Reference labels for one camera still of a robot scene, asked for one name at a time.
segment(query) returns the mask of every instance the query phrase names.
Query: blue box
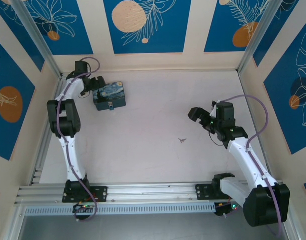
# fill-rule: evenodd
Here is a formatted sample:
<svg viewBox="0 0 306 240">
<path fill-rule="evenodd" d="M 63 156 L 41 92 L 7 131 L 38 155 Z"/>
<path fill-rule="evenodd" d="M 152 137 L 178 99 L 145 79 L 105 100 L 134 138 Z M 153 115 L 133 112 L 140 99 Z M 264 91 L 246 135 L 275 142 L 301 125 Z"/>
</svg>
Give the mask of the blue box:
<svg viewBox="0 0 306 240">
<path fill-rule="evenodd" d="M 114 110 L 126 106 L 123 83 L 109 83 L 99 90 L 93 91 L 93 102 L 98 111 Z"/>
</svg>

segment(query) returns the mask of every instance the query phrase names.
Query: purple cable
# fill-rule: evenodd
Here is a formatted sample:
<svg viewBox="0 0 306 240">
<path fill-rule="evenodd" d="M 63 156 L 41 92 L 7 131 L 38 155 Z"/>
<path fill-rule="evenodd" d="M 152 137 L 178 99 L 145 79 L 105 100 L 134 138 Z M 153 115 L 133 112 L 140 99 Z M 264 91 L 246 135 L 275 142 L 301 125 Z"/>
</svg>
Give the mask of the purple cable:
<svg viewBox="0 0 306 240">
<path fill-rule="evenodd" d="M 56 112 L 56 127 L 57 127 L 58 134 L 64 139 L 64 142 L 65 142 L 65 145 L 66 145 L 66 155 L 67 155 L 68 165 L 70 166 L 70 168 L 71 168 L 71 170 L 72 170 L 72 173 L 74 174 L 74 176 L 76 177 L 76 179 L 79 181 L 79 183 L 80 183 L 80 184 L 82 185 L 82 187 L 85 189 L 85 191 L 89 194 L 89 196 L 91 197 L 92 201 L 93 201 L 94 204 L 95 204 L 95 210 L 93 211 L 93 215 L 91 215 L 89 218 L 87 218 L 87 219 L 85 219 L 85 220 L 82 220 L 82 221 L 90 220 L 90 219 L 92 219 L 92 218 L 96 215 L 96 213 L 97 213 L 97 202 L 96 202 L 95 197 L 93 196 L 93 194 L 87 189 L 87 187 L 85 186 L 85 184 L 79 179 L 78 175 L 76 174 L 76 172 L 75 172 L 75 170 L 74 170 L 74 166 L 72 166 L 71 159 L 70 159 L 70 157 L 69 157 L 68 141 L 67 141 L 66 137 L 63 135 L 63 133 L 61 132 L 61 129 L 60 129 L 60 127 L 59 127 L 59 114 L 60 114 L 59 112 L 60 112 L 60 107 L 61 107 L 62 101 L 63 101 L 63 99 L 64 99 L 64 97 L 65 97 L 65 95 L 66 95 L 68 89 L 72 86 L 72 83 L 74 83 L 78 78 L 80 78 L 80 77 L 82 77 L 82 76 L 86 76 L 86 75 L 93 74 L 93 73 L 97 72 L 97 71 L 99 70 L 100 66 L 101 66 L 100 63 L 99 63 L 99 61 L 98 61 L 96 58 L 94 58 L 94 57 L 91 57 L 91 56 L 84 57 L 84 58 L 82 58 L 80 61 L 83 61 L 83 60 L 85 60 L 85 59 L 93 59 L 93 60 L 97 61 L 97 63 L 98 63 L 97 69 L 94 70 L 94 71 L 91 71 L 91 72 L 86 72 L 86 73 L 83 73 L 83 74 L 78 75 L 77 77 L 75 77 L 75 78 L 72 80 L 72 82 L 71 82 L 69 85 L 67 85 L 66 89 L 64 90 L 63 96 L 62 96 L 61 99 L 58 101 L 57 112 Z"/>
<path fill-rule="evenodd" d="M 260 168 L 260 166 L 258 165 L 258 163 L 256 162 L 254 156 L 252 155 L 252 153 L 250 152 L 249 150 L 249 144 L 250 142 L 256 138 L 257 136 L 259 136 L 259 134 L 261 134 L 265 128 L 267 127 L 268 125 L 268 112 L 267 112 L 267 109 L 265 107 L 265 105 L 262 103 L 262 101 L 260 101 L 257 97 L 254 97 L 254 96 L 251 96 L 251 95 L 238 95 L 238 96 L 234 96 L 234 97 L 231 97 L 229 99 L 226 99 L 226 100 L 223 100 L 221 102 L 228 102 L 230 100 L 233 100 L 233 99 L 237 99 L 237 98 L 242 98 L 242 97 L 245 97 L 245 98 L 251 98 L 251 99 L 254 99 L 256 100 L 261 106 L 262 108 L 264 109 L 265 111 L 265 116 L 266 116 L 266 120 L 265 120 L 265 124 L 263 126 L 263 128 L 258 132 L 256 133 L 255 135 L 253 135 L 251 138 L 248 139 L 247 143 L 246 143 L 246 149 L 247 149 L 247 152 L 248 152 L 248 155 L 249 157 L 252 159 L 253 163 L 255 164 L 255 166 L 257 167 L 258 171 L 260 172 L 261 176 L 264 176 L 264 172 L 262 171 L 262 169 Z M 268 190 L 269 192 L 271 193 L 271 196 L 272 196 L 272 199 L 273 199 L 273 202 L 274 202 L 274 206 L 275 206 L 275 210 L 276 210 L 276 214 L 277 214 L 277 221 L 278 221 L 278 233 L 275 234 L 271 228 L 269 226 L 268 229 L 276 236 L 276 237 L 280 237 L 281 236 L 281 232 L 282 232 L 282 218 L 281 218 L 281 213 L 279 211 L 279 207 L 278 207 L 278 203 L 277 203 L 277 200 L 276 200 L 276 197 L 275 197 L 275 194 L 274 194 L 274 191 L 272 189 L 272 187 L 270 186 L 267 178 L 264 178 L 264 181 L 266 183 L 266 185 L 268 186 Z"/>
</svg>

